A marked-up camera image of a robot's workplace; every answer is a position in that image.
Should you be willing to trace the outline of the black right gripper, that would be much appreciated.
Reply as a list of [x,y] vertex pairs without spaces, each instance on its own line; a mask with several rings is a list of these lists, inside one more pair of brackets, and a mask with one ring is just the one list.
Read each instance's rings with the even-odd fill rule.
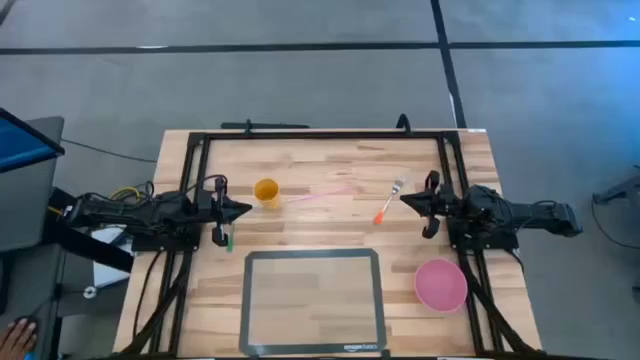
[[431,170],[425,179],[425,191],[400,196],[400,200],[412,208],[421,217],[427,218],[422,235],[432,239],[439,231],[441,221],[445,219],[451,239],[458,239],[461,231],[459,215],[462,200],[455,195],[453,186],[440,184],[440,173]]

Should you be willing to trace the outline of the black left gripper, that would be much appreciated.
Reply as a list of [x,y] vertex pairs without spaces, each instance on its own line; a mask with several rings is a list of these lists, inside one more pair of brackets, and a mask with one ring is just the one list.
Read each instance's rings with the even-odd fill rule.
[[[206,190],[205,182],[214,181],[214,188]],[[224,231],[223,205],[225,201],[226,222],[233,223],[239,217],[252,210],[252,206],[247,203],[232,200],[227,195],[227,178],[224,175],[209,175],[199,179],[196,186],[196,203],[198,212],[203,219],[214,222],[215,227],[212,232],[212,242],[219,247],[227,247],[229,237]]]

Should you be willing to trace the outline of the orange-handled metal fork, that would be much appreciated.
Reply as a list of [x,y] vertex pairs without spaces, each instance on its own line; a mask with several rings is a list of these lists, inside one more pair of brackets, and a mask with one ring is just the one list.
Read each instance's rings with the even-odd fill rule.
[[405,181],[406,181],[405,177],[399,177],[394,181],[389,196],[387,197],[384,205],[381,207],[381,209],[378,211],[378,213],[374,217],[374,220],[373,220],[374,225],[379,225],[382,223],[385,212],[388,209],[390,202],[393,200],[394,196],[400,192],[400,190],[404,186]]

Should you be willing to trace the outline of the yellow plastic cup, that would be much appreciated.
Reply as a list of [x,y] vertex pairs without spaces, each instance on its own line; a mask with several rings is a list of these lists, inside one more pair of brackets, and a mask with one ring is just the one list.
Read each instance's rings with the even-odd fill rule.
[[280,186],[270,178],[261,179],[253,187],[254,197],[265,209],[276,209],[280,203]]

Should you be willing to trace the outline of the pink plastic bowl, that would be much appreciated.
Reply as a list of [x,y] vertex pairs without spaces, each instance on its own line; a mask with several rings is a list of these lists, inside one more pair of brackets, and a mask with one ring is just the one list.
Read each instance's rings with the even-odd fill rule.
[[468,285],[458,265],[446,259],[434,259],[416,270],[414,293],[430,309],[453,313],[465,303]]

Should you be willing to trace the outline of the clear pink drinking straw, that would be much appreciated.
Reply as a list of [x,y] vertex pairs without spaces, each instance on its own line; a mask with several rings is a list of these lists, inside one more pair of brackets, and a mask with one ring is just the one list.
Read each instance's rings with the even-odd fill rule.
[[286,204],[310,201],[310,200],[332,196],[332,195],[349,195],[349,194],[352,194],[353,192],[354,192],[354,188],[352,187],[342,187],[342,188],[333,189],[331,191],[326,191],[326,192],[311,194],[311,195],[304,195],[301,197],[293,198],[293,199],[287,200]]

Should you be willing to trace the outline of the black bar clamp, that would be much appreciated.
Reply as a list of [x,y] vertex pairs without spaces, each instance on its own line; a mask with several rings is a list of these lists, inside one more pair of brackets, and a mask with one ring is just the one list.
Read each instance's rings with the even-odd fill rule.
[[223,122],[220,128],[223,130],[241,130],[245,133],[251,133],[256,130],[309,129],[309,126],[287,123],[260,123],[246,119],[244,122]]

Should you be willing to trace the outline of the clear black-edged baking mat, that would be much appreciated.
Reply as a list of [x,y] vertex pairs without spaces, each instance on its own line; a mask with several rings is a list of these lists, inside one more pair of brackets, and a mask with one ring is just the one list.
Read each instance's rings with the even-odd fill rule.
[[239,349],[247,356],[381,352],[378,254],[369,248],[252,252]]

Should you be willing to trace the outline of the grey stand base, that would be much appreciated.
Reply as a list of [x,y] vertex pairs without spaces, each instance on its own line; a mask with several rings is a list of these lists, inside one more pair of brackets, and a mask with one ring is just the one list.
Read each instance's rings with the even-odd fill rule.
[[606,205],[615,199],[626,199],[635,207],[640,208],[640,165],[635,165],[634,168],[636,173],[630,178],[603,192],[593,194],[594,203]]

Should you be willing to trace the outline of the tilted computer monitor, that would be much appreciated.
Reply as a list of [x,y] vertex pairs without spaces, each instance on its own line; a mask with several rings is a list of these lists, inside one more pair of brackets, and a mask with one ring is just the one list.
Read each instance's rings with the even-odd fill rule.
[[64,148],[0,108],[0,173],[9,172],[65,154]]

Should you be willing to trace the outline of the person's hand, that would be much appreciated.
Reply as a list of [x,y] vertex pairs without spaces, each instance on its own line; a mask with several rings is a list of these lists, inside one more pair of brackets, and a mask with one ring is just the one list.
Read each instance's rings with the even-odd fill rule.
[[37,341],[37,322],[20,318],[0,334],[0,360],[25,360]]

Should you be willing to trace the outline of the black metal table frame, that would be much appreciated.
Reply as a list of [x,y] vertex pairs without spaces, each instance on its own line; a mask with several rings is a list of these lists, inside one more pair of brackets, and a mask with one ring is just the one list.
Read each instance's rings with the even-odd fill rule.
[[[215,133],[206,174],[223,174],[234,200],[253,203],[254,184],[275,180],[280,205],[255,206],[236,221],[233,253],[204,234],[195,252],[178,353],[182,357],[235,356],[239,349],[245,257],[253,251],[370,248],[380,259],[388,345],[393,355],[468,355],[473,351],[464,310],[441,314],[423,306],[413,291],[416,269],[435,258],[453,259],[448,235],[424,239],[423,220],[392,200],[383,221],[373,220],[394,180],[404,191],[421,190],[431,170],[444,178],[466,173],[469,183],[498,188],[500,180],[489,138],[483,131],[459,132],[461,152],[399,131],[293,131],[283,138]],[[287,200],[352,187],[332,195],[286,204]]]

